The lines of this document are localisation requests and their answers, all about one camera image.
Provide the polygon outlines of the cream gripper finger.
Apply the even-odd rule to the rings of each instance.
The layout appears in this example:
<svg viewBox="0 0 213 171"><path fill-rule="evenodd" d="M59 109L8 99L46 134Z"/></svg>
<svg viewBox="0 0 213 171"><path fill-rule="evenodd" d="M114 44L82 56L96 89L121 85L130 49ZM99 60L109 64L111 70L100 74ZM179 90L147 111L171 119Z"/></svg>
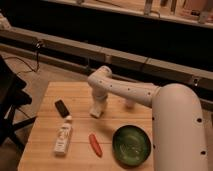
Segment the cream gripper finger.
<svg viewBox="0 0 213 171"><path fill-rule="evenodd" d="M100 111L103 112L107 107L107 102L106 101L95 101L92 105L92 108L95 111Z"/></svg>

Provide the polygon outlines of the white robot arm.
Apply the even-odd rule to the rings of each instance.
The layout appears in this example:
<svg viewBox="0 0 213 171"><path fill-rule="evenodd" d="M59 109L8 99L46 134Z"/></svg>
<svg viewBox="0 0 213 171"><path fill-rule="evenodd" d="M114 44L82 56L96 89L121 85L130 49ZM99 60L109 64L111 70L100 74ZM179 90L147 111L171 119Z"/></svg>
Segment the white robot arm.
<svg viewBox="0 0 213 171"><path fill-rule="evenodd" d="M152 109L154 171L208 171L202 107L191 88L116 80L107 66L93 72L88 84L93 97L90 114L96 118L110 93Z"/></svg>

